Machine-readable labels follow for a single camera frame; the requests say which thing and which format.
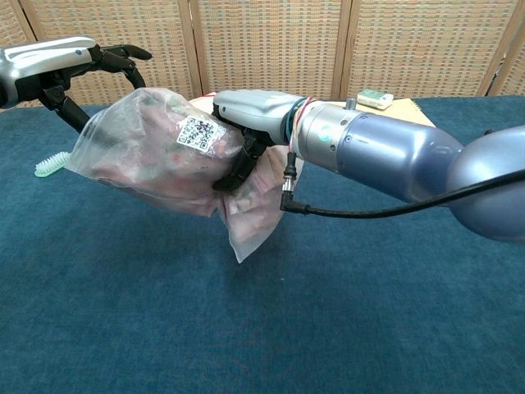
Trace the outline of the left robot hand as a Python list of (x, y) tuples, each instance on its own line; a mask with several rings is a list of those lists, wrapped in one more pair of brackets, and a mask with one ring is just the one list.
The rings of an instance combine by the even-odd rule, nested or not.
[(66, 95), (71, 80), (88, 72), (121, 73), (136, 89), (146, 86), (135, 60), (153, 55), (132, 44), (100, 46), (95, 40), (66, 37), (1, 48), (1, 108), (38, 100), (81, 132), (88, 114)]

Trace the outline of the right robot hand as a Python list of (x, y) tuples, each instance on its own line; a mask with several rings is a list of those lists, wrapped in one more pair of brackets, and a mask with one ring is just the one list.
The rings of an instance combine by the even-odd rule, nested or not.
[(213, 184), (213, 189), (238, 189), (255, 168), (266, 148), (290, 142), (294, 110), (304, 96), (264, 89), (224, 90), (213, 98), (212, 114), (238, 129), (244, 143), (229, 172)]

